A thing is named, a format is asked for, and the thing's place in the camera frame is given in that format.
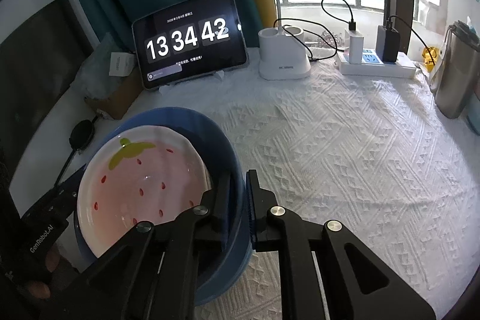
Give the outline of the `person left hand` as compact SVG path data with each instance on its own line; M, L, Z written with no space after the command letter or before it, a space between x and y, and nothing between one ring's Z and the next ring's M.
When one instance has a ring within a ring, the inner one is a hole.
M58 244L46 253L40 270L27 284L27 291L34 302L46 303L64 292L80 275L78 268L62 255Z

